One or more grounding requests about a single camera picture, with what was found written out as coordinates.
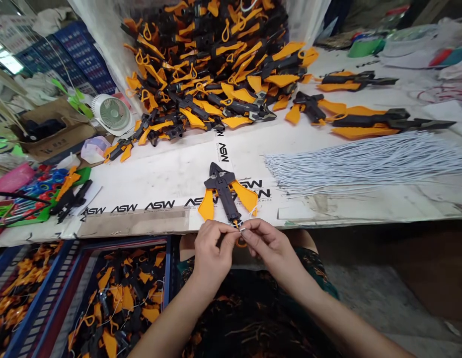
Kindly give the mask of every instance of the green plastic item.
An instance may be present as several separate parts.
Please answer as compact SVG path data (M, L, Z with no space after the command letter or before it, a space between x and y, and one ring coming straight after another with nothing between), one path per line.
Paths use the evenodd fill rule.
M62 92L64 92L67 96L69 96L69 101L68 102L70 103L70 105L72 106L73 109L75 109L77 112L82 113L88 119L93 118L92 110L89 107L87 107L85 104L82 103L82 101L85 99L82 92L80 92L78 89L76 89L76 94L71 96L71 95L69 95L69 93L66 91L64 86L62 86L61 83L58 80L51 79L51 81Z
M21 221L15 222L14 224L8 225L8 227L37 224L37 223L49 220L49 218L51 217L51 214L50 214L51 209L57 205L55 197L59 194L59 191L60 189L58 189L56 193L54 194L54 196L51 198L51 205L45 207L42 211L40 211L39 215L37 215L35 219L21 220Z
M72 187L84 184L90 178L90 172L92 172L92 168L89 167L76 171L80 175L80 179L72 184Z
M72 187L84 184L90 178L91 172L92 172L92 168L88 168L88 167L78 170L76 173L80 175L80 179L77 180L74 184L72 184ZM21 220L14 224L9 225L8 227L36 224L36 223L49 220L49 218L51 217L50 211L54 206L57 205L55 198L57 197L60 191L61 191L60 189L56 191L54 196L51 198L51 205L45 207L42 211L40 211L39 215L37 215L35 219Z
M364 38L361 40L357 40L352 44L352 47L347 54L347 57L365 57L373 54L380 46L383 39L376 38L373 40L369 40L368 38Z
M19 145L15 145L14 148L12 149L11 151L12 155L16 156L16 157L24 157L24 152L22 151L22 148L21 146Z

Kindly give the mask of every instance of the bundle of white cords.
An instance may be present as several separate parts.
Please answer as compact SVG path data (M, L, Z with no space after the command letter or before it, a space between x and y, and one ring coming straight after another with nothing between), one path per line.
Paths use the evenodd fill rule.
M422 184L432 177L462 174L462 147L426 131L265 158L289 197L355 194L380 185Z

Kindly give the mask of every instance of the patterned clothing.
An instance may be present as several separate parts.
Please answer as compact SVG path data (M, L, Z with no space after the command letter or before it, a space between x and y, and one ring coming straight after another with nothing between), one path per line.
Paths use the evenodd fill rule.
M320 257L295 248L319 286L338 299ZM178 264L181 286L193 272L194 258ZM341 357L308 314L268 271L232 269L199 319L182 354L200 357Z

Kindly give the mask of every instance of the small white container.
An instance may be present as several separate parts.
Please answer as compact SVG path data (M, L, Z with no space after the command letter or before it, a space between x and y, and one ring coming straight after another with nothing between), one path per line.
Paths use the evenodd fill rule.
M78 167L80 165L80 159L75 154L70 154L67 158L62 159L57 164L57 169L70 170L72 167Z
M109 147L110 143L103 136L90 138L83 144L80 156L90 164L102 162Z

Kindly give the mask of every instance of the window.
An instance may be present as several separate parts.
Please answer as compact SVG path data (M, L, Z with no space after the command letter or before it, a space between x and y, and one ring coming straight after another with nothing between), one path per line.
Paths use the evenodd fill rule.
M11 55L9 51L7 51L3 46L0 44L0 62L7 67L8 70L12 72L13 75L20 72L24 66L21 65L19 61L16 60L14 56Z

